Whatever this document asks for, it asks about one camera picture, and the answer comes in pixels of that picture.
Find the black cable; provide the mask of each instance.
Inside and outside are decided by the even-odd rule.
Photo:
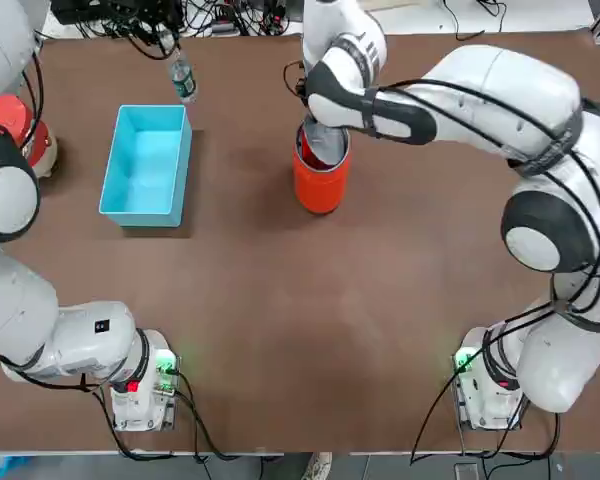
[[[453,22],[456,26],[456,40],[458,40],[459,42],[465,42],[467,40],[471,40],[472,38],[479,37],[480,35],[482,35],[485,32],[484,30],[481,30],[479,32],[469,33],[469,34],[465,35],[464,37],[459,36],[458,33],[460,31],[460,22],[458,22],[458,17],[456,17],[456,14],[453,13],[453,10],[451,10],[449,5],[447,5],[447,0],[442,0],[442,5],[444,6],[444,8],[446,8],[449,11],[451,16],[453,17]]]
[[[209,480],[213,480],[213,477],[211,476],[211,472],[209,471],[209,467],[207,467],[207,462],[202,462],[202,467],[204,468],[204,471],[207,472],[207,478]]]
[[[237,460],[238,458],[240,458],[240,456],[238,456],[238,455],[227,455],[225,453],[222,453],[220,450],[218,450],[216,445],[213,443],[213,440],[211,440],[211,435],[209,434],[209,430],[207,430],[207,426],[204,424],[202,418],[200,417],[200,414],[198,413],[198,410],[197,410],[195,404],[192,401],[190,401],[187,398],[187,396],[184,395],[179,390],[176,390],[175,395],[176,395],[176,397],[178,397],[185,403],[187,408],[189,408],[189,410],[193,414],[193,418],[198,423],[198,425],[200,425],[200,429],[202,430],[202,435],[204,436],[207,444],[209,445],[211,452],[213,452],[213,454],[216,457],[218,457],[220,460],[224,460],[225,462],[230,462],[232,460]]]
[[[293,90],[290,86],[289,86],[289,82],[287,82],[287,70],[289,70],[289,67],[293,66],[293,65],[298,65],[298,68],[303,69],[303,65],[302,65],[302,60],[296,60],[294,62],[290,62],[287,63],[284,68],[282,69],[282,79],[284,80],[284,85],[285,87],[287,87],[287,90],[289,90],[291,92],[291,94],[294,97],[300,97],[300,95],[298,95],[298,92],[296,92],[295,90]]]
[[[122,439],[120,439],[120,437],[116,433],[113,422],[111,421],[111,418],[109,417],[109,412],[107,411],[107,405],[105,404],[105,401],[104,401],[104,393],[102,392],[102,390],[100,392],[102,393],[103,397],[100,397],[100,395],[98,395],[96,392],[91,392],[91,395],[93,395],[96,398],[96,400],[98,400],[98,403],[100,404],[100,407],[102,408],[102,412],[104,413],[104,418],[107,421],[107,427],[109,428],[109,432],[111,433],[113,440],[116,442],[116,445],[118,446],[118,450],[120,451],[120,453],[123,456],[125,456],[131,460],[134,460],[136,462],[151,462],[154,460],[168,460],[168,459],[174,457],[173,453],[167,453],[167,454],[161,454],[161,455],[140,455],[137,453],[133,453],[131,450],[129,450],[129,448],[124,444]]]
[[[502,16],[500,17],[500,27],[498,28],[498,32],[502,32],[502,23],[504,22],[504,17],[507,14],[507,4],[505,2],[499,2],[497,0],[476,0],[478,5],[480,5],[484,10],[491,15],[492,17],[498,17],[500,15],[500,7],[502,7]],[[491,10],[491,6],[496,7],[497,10],[494,12]]]
[[[509,421],[507,422],[507,428],[505,429],[504,434],[502,435],[502,438],[498,442],[498,445],[496,446],[496,449],[493,452],[491,452],[491,453],[467,454],[467,455],[470,456],[470,457],[478,457],[478,458],[482,459],[483,461],[484,460],[488,460],[488,459],[493,458],[496,455],[498,455],[498,453],[500,453],[500,450],[502,450],[502,446],[504,445],[504,442],[507,439],[507,436],[509,435],[509,432],[511,431],[511,428],[513,428],[513,424],[515,423],[516,418],[519,418],[518,414],[522,410],[522,405],[525,404],[525,403],[526,403],[526,399],[523,396],[520,399],[520,403],[518,403],[518,406],[513,411],[513,414],[511,415],[511,418],[509,418]]]
[[[42,80],[42,68],[40,67],[40,61],[38,60],[38,55],[36,55],[36,52],[33,52],[31,54],[31,57],[33,58],[33,64],[36,68],[36,78],[38,81],[38,110],[34,114],[33,124],[27,132],[27,136],[24,138],[24,141],[22,142],[20,148],[26,147],[33,138],[33,135],[36,133],[36,129],[40,124],[40,119],[42,117],[42,109],[44,108],[44,83]]]
[[[532,460],[527,460],[525,462],[522,463],[504,463],[502,465],[497,465],[495,467],[493,467],[489,473],[486,472],[486,468],[483,466],[484,470],[485,470],[485,480],[489,480],[491,478],[491,475],[493,475],[493,473],[496,470],[502,469],[502,468],[509,468],[509,467],[522,467],[524,465],[529,465],[532,462]]]
[[[209,19],[209,16],[210,16],[210,15],[213,15],[213,16],[215,17],[215,12],[213,11],[213,8],[211,8],[211,9],[209,9],[209,10],[202,10],[202,11],[206,12],[207,14],[206,14],[206,15],[205,15],[205,17],[202,19],[202,22],[201,22],[200,26],[197,28],[197,31],[196,31],[196,33],[194,33],[194,34],[193,34],[193,36],[194,36],[194,37],[197,37],[197,36],[198,36],[198,35],[200,35],[201,33],[202,33],[202,34],[204,34],[205,30],[206,30],[207,28],[211,27],[211,25],[213,25],[213,20],[211,20],[210,22],[207,22],[207,20]],[[200,13],[199,11],[198,11],[198,12],[196,12],[196,15],[194,16],[194,18],[192,19],[192,21],[193,21],[193,20],[195,20],[195,18],[197,17],[197,15],[198,15],[199,13]]]
[[[540,310],[540,307],[535,307],[527,312],[524,312],[522,314],[518,314],[516,316],[513,316],[507,320],[505,320],[505,323],[510,323],[513,322],[514,320],[518,320],[520,318],[523,318],[527,315],[531,315],[533,313],[537,313]],[[543,313],[542,315],[539,315],[538,317],[523,322],[520,325],[516,325],[515,327],[501,333],[500,335],[497,335],[495,337],[493,337],[488,343],[486,343],[485,345],[483,345],[481,348],[478,349],[478,351],[476,353],[474,353],[473,355],[471,355],[467,361],[463,364],[462,367],[457,368],[454,372],[453,375],[451,375],[451,377],[449,378],[449,380],[447,380],[447,383],[444,385],[444,387],[442,388],[442,390],[440,391],[440,393],[438,394],[438,396],[436,397],[436,399],[433,401],[433,403],[431,404],[431,407],[429,407],[429,411],[427,412],[427,415],[424,418],[424,421],[422,422],[422,425],[420,426],[420,431],[418,432],[418,436],[416,437],[416,441],[415,444],[413,446],[413,450],[411,451],[411,459],[410,459],[410,465],[413,465],[414,463],[423,460],[424,458],[428,458],[430,457],[432,454],[427,454],[427,455],[422,455],[420,457],[416,458],[416,452],[418,450],[418,444],[420,443],[420,439],[422,438],[422,434],[424,433],[425,428],[427,427],[427,424],[429,423],[429,419],[431,418],[431,415],[433,414],[433,411],[435,410],[436,406],[438,405],[438,403],[440,402],[440,400],[442,399],[442,397],[444,396],[444,394],[446,393],[446,391],[449,389],[449,387],[451,386],[451,384],[453,383],[453,381],[458,377],[458,375],[460,375],[460,373],[462,373],[464,371],[464,367],[468,364],[470,364],[475,358],[477,358],[479,355],[482,354],[482,352],[488,348],[489,346],[491,346],[492,344],[494,344],[495,342],[497,342],[500,338],[503,338],[507,335],[512,334],[513,332],[517,332],[518,330],[522,330],[523,328],[527,328],[530,327],[531,325],[535,325],[538,322],[541,322],[542,320],[544,320],[545,318],[548,318],[550,315],[553,315],[553,311],[550,310],[548,312]]]
[[[173,54],[173,52],[175,52],[177,48],[177,42],[173,42],[173,46],[171,47],[171,49],[159,57],[157,55],[153,55],[152,53],[147,52],[144,48],[136,44],[131,37],[127,36],[125,38],[129,41],[131,45],[133,45],[133,48],[135,48],[137,51],[139,51],[145,57],[150,58],[151,60],[166,60],[171,56],[171,54]]]
[[[196,7],[196,13],[193,15],[193,17],[191,18],[191,20],[189,20],[187,18],[186,23],[188,25],[188,27],[191,30],[195,30],[196,32],[193,34],[194,37],[198,36],[200,34],[200,31],[204,31],[205,29],[209,28],[211,25],[210,23],[208,25],[205,25],[207,19],[209,18],[209,15],[211,15],[213,13],[213,5],[215,4],[215,0],[206,0],[202,6],[197,5],[196,3],[193,2],[193,0],[187,0],[187,3],[190,3],[192,6]],[[200,27],[194,27],[192,25],[192,23],[196,20],[196,18],[198,18],[198,15],[200,15],[200,12],[204,12],[207,14],[207,16],[202,20],[202,23],[200,24]]]
[[[555,426],[554,426],[554,430],[553,430],[553,439],[551,440],[551,444],[547,447],[547,449],[544,452],[542,452],[540,454],[505,452],[504,454],[511,458],[515,458],[517,460],[534,461],[534,460],[545,460],[545,459],[549,458],[556,451],[556,448],[558,446],[558,441],[560,440],[560,431],[561,431],[560,414],[555,413],[554,418],[555,418]]]
[[[33,94],[33,87],[31,86],[29,77],[25,72],[22,72],[22,78],[24,78],[24,83],[27,85],[27,90],[29,91],[29,98],[31,99],[31,111],[35,115],[38,112],[38,107],[36,105],[36,96]]]

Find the floor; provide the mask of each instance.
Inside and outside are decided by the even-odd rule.
[[[503,455],[493,465],[508,463]],[[261,480],[300,480],[307,464],[308,454],[286,455],[279,460],[265,463]],[[369,458],[365,474],[365,464]],[[474,463],[454,455],[430,458],[409,467],[406,456],[365,455],[336,456],[329,480],[453,480],[455,466]],[[517,468],[503,468],[494,472],[492,480],[600,480],[600,454],[555,454],[552,457],[551,476],[547,462],[534,462]],[[208,463],[213,480],[259,480],[260,461],[257,457],[245,457],[224,463],[211,459]],[[29,464],[14,469],[5,480],[208,480],[201,465],[192,458],[175,458],[160,462],[133,462],[117,456],[69,456],[38,457]],[[461,477],[460,480],[473,480]]]

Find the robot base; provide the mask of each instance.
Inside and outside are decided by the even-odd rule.
[[[119,432],[172,430],[174,427],[178,377],[164,372],[177,370],[178,361],[161,333],[156,330],[144,330],[144,333],[150,351],[142,380],[131,382],[127,392],[110,389],[115,428]]]
[[[522,391],[519,388],[506,390],[494,382],[487,373],[482,355],[466,363],[482,347],[486,331],[483,327],[471,329],[452,357],[454,370],[463,369],[453,383],[458,426],[461,430],[506,430],[515,414],[517,418],[511,427],[515,429],[520,426],[523,413],[518,409],[523,401]]]

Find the light blue plastic bin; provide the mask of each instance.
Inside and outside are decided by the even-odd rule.
[[[191,149],[183,105],[122,105],[100,213],[123,227],[177,227]]]

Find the label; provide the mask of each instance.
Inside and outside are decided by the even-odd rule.
[[[180,98],[188,98],[196,91],[196,81],[193,79],[193,70],[182,80],[174,80],[173,84],[176,87],[176,92]]]

